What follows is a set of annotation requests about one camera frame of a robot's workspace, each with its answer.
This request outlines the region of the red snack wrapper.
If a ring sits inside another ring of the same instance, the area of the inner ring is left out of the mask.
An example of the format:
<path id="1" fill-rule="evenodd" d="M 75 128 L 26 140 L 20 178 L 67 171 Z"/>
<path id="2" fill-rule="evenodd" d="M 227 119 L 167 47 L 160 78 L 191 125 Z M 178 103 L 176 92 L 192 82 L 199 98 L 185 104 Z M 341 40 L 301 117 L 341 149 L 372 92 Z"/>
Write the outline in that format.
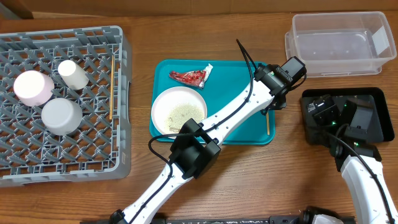
<path id="1" fill-rule="evenodd" d="M 212 69 L 213 66 L 209 63 L 203 70 L 193 70 L 183 73 L 171 71 L 169 77 L 185 85 L 203 89 Z"/>

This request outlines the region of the white cup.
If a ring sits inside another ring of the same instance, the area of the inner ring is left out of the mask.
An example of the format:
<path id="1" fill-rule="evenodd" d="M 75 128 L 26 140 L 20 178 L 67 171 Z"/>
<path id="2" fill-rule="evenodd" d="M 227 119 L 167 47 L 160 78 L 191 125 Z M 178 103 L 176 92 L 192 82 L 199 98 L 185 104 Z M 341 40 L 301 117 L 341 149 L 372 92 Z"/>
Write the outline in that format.
<path id="1" fill-rule="evenodd" d="M 58 72 L 67 86 L 73 90 L 80 90 L 89 82 L 84 69 L 72 60 L 62 61 L 58 66 Z"/>

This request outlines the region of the grey green bowl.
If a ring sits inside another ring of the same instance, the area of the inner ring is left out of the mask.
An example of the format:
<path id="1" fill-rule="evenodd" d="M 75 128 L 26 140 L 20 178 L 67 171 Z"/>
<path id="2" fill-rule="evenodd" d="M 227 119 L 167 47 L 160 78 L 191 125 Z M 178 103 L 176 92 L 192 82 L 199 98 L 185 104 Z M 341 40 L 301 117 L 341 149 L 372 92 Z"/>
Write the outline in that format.
<path id="1" fill-rule="evenodd" d="M 74 101 L 55 98 L 45 104 L 41 118 L 48 131 L 63 136 L 74 132 L 79 127 L 83 111 Z"/>

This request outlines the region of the pink white bowl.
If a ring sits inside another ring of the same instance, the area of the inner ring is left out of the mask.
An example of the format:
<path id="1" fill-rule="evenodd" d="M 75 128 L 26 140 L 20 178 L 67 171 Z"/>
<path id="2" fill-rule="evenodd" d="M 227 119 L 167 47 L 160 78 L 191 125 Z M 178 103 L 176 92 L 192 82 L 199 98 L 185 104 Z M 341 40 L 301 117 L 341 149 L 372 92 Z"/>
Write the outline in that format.
<path id="1" fill-rule="evenodd" d="M 14 81 L 13 90 L 27 106 L 40 106 L 52 97 L 55 85 L 48 76 L 36 70 L 21 73 Z"/>

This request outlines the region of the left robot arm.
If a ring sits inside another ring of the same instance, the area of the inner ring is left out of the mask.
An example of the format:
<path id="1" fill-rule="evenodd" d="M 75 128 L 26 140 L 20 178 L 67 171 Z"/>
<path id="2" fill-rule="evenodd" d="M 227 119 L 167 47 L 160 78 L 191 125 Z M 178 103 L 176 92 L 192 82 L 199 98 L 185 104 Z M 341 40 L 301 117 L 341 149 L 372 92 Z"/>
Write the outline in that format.
<path id="1" fill-rule="evenodd" d="M 110 223 L 150 223 L 161 206 L 182 185 L 203 175 L 217 160 L 224 140 L 260 110 L 285 106 L 285 96 L 306 76 L 306 68 L 260 64 L 236 98 L 214 115 L 197 123 L 189 119 L 174 134 L 165 167 L 150 187 L 130 206 L 116 210 Z"/>

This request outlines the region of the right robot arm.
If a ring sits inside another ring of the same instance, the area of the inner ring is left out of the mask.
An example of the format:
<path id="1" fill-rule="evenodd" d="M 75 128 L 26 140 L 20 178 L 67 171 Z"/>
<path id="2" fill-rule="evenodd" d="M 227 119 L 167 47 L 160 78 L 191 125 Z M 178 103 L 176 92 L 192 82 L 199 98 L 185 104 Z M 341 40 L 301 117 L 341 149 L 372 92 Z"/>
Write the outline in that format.
<path id="1" fill-rule="evenodd" d="M 330 95 L 302 98 L 307 142 L 325 146 L 349 188 L 358 223 L 397 223 L 397 209 L 383 175 L 381 141 L 371 101 Z"/>

